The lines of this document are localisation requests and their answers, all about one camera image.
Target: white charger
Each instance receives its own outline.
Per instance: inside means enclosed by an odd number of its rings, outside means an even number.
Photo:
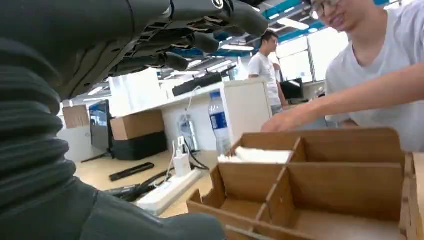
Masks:
[[[177,178],[184,177],[192,171],[190,167],[190,159],[188,153],[183,153],[182,149],[185,144],[184,137],[178,138],[178,149],[175,152],[173,159],[173,167],[175,168],[175,176]]]

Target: bottle label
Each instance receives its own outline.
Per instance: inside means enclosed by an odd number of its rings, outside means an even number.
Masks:
[[[210,115],[210,122],[212,123],[213,130],[227,128],[227,120],[225,118],[225,112],[219,112],[219,113]]]

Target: white t-shirt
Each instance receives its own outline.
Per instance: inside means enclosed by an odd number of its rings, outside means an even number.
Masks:
[[[387,12],[385,41],[377,58],[367,67],[360,66],[350,43],[328,67],[328,94],[424,62],[424,0]],[[394,128],[403,150],[424,152],[424,101],[328,116],[327,119],[332,122],[352,119],[361,127]]]
[[[276,70],[274,64],[267,56],[262,53],[256,53],[249,62],[249,75],[258,75],[266,79],[268,86],[268,104],[270,106],[281,105],[278,87]]]

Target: glasses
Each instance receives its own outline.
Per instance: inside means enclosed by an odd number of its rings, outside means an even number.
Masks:
[[[320,18],[326,14],[326,8],[324,5],[327,5],[329,7],[335,7],[339,2],[340,0],[317,0],[312,3],[309,15],[313,18]]]

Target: man in white t-shirt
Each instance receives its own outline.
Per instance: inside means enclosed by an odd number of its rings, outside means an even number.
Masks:
[[[281,71],[278,64],[274,64],[268,56],[275,52],[278,46],[278,36],[272,31],[266,31],[260,39],[260,48],[249,62],[249,78],[264,78],[268,86],[268,104],[272,114],[282,112],[286,105],[286,98],[276,78],[276,70]]]
[[[391,127],[405,151],[424,152],[424,0],[387,11],[373,0],[305,2],[350,43],[327,70],[328,96],[275,116],[262,130],[327,116],[343,126]]]

